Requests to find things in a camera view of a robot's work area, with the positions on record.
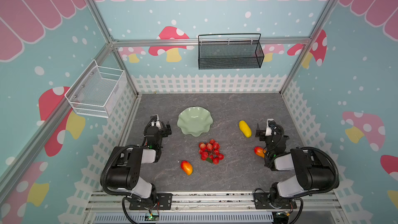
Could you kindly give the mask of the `yellow fake lemon fruit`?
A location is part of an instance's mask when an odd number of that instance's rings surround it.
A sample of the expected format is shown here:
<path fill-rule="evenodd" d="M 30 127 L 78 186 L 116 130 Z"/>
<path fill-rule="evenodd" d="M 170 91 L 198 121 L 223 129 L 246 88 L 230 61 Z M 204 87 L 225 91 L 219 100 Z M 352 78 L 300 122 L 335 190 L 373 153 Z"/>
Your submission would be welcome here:
<path fill-rule="evenodd" d="M 239 122 L 239 129 L 246 138 L 250 138 L 252 136 L 252 130 L 244 120 Z"/>

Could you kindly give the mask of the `red orange mango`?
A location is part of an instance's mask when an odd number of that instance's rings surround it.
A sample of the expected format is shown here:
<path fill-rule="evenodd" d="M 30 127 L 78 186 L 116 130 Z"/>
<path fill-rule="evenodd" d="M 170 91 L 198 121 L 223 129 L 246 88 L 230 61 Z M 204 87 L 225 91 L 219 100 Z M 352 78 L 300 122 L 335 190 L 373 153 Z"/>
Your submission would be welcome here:
<path fill-rule="evenodd" d="M 264 158 L 266 150 L 262 147 L 257 146 L 254 148 L 254 152 L 257 156 Z"/>
<path fill-rule="evenodd" d="M 193 166 L 187 161 L 182 161 L 180 167 L 187 175 L 191 175 L 193 173 Z"/>

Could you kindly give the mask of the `red cherry tomato bunch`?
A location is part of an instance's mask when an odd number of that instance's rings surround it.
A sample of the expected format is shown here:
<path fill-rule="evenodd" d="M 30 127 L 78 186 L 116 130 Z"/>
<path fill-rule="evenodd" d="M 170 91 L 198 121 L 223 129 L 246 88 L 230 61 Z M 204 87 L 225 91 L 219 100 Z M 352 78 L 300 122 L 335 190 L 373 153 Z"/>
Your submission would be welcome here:
<path fill-rule="evenodd" d="M 224 159 L 224 154 L 220 151 L 220 144 L 214 139 L 207 143 L 200 142 L 199 154 L 202 161 L 207 161 L 211 164 L 219 164 Z"/>

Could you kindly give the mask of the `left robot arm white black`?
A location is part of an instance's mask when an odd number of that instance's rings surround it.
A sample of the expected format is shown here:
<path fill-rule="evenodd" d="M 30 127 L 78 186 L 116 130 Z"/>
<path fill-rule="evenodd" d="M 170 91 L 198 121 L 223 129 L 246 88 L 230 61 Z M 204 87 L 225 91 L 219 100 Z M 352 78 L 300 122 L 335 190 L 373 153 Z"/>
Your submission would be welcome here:
<path fill-rule="evenodd" d="M 151 209 L 159 202 L 154 184 L 141 178 L 142 164 L 157 163 L 162 154 L 162 140 L 172 134 L 169 123 L 152 115 L 144 128 L 141 145 L 113 149 L 100 177 L 100 185 L 109 195 L 123 196 L 130 203 Z"/>

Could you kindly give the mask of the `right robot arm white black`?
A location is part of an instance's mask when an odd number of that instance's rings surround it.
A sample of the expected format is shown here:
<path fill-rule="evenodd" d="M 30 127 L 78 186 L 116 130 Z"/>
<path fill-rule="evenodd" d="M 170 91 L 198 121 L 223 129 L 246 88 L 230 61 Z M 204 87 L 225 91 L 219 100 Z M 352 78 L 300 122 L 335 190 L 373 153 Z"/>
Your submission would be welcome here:
<path fill-rule="evenodd" d="M 315 147 L 297 147 L 287 151 L 289 136 L 274 120 L 267 121 L 266 129 L 256 127 L 256 137 L 265 143 L 259 151 L 264 166 L 271 171 L 293 171 L 294 176 L 273 183 L 268 192 L 254 191 L 260 208 L 295 208 L 295 200 L 305 196 L 325 194 L 340 184 L 339 170 L 326 152 Z"/>

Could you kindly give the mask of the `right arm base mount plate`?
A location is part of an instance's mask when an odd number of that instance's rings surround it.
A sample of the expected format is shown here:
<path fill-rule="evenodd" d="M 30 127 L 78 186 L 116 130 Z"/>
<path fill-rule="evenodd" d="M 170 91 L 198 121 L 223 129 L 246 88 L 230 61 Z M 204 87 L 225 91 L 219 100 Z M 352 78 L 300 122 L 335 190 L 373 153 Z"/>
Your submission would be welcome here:
<path fill-rule="evenodd" d="M 295 200 L 279 196 L 273 198 L 268 192 L 254 192 L 253 197 L 256 209 L 297 209 Z"/>

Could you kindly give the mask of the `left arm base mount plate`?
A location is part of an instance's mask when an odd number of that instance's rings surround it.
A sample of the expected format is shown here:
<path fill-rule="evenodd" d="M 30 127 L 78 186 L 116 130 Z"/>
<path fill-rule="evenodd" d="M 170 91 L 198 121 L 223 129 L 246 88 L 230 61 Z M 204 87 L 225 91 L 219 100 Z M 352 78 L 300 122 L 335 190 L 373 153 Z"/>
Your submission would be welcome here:
<path fill-rule="evenodd" d="M 149 209 L 155 210 L 170 210 L 173 200 L 173 194 L 157 194 L 156 197 L 151 196 L 148 199 L 132 200 L 129 203 L 129 210 L 131 211 L 145 211 Z"/>

